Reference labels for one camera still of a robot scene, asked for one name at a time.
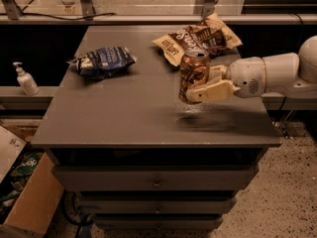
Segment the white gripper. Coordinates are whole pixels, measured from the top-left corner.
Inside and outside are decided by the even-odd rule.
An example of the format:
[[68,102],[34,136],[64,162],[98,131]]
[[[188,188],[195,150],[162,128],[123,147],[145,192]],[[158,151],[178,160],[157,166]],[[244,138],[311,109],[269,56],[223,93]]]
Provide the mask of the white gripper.
[[237,59],[228,70],[224,65],[211,66],[208,82],[188,89],[187,99],[193,102],[221,101],[234,94],[241,98],[259,97],[265,90],[264,61],[257,57]]

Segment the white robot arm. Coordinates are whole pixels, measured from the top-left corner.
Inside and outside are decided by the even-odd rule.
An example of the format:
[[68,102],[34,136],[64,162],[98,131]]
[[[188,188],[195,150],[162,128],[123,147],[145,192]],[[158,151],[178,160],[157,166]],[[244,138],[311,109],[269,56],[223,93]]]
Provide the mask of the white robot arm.
[[279,93],[289,98],[317,98],[317,36],[298,53],[237,59],[229,66],[210,68],[208,81],[186,92],[192,102],[220,101]]

